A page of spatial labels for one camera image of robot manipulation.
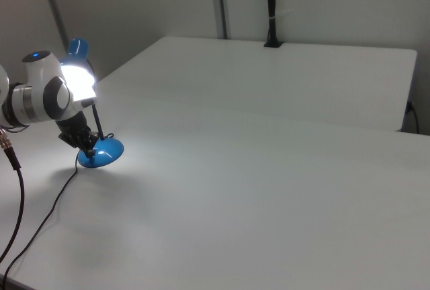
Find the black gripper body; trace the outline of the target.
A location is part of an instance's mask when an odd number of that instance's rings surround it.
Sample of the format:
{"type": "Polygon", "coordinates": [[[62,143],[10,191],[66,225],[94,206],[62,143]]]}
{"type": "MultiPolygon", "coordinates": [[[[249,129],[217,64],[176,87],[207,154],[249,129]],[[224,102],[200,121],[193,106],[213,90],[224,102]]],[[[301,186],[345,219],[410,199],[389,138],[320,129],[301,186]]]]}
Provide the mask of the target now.
{"type": "Polygon", "coordinates": [[[95,146],[96,143],[89,140],[91,129],[82,111],[69,119],[56,121],[56,125],[60,130],[58,137],[69,146],[80,150],[92,149],[95,146]]]}

